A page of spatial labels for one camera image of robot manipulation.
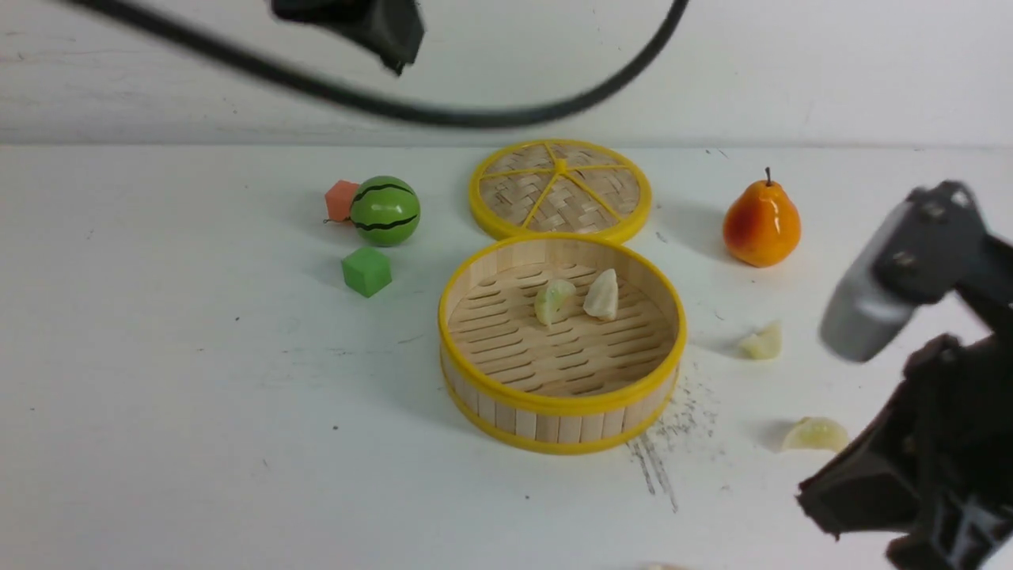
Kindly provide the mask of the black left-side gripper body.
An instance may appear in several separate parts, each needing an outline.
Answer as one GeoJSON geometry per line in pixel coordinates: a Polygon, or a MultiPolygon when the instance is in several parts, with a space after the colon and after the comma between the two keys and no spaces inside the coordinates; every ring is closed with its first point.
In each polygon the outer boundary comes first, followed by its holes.
{"type": "Polygon", "coordinates": [[[376,55],[399,76],[415,64],[423,42],[423,19],[415,1],[271,1],[281,21],[312,25],[376,55]]]}

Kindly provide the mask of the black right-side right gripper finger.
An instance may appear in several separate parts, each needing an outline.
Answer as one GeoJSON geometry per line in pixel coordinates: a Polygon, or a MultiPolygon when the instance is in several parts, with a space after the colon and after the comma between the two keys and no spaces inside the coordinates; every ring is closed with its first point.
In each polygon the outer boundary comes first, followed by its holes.
{"type": "Polygon", "coordinates": [[[918,405],[892,400],[871,425],[799,484],[797,502],[826,534],[923,534],[918,405]]]}

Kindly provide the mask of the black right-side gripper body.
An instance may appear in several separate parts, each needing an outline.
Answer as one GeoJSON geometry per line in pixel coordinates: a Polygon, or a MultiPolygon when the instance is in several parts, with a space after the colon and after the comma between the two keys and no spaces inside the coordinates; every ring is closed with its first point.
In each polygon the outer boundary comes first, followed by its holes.
{"type": "Polygon", "coordinates": [[[887,559],[897,569],[981,569],[1011,540],[1011,346],[943,335],[909,357],[916,515],[887,559]]]}

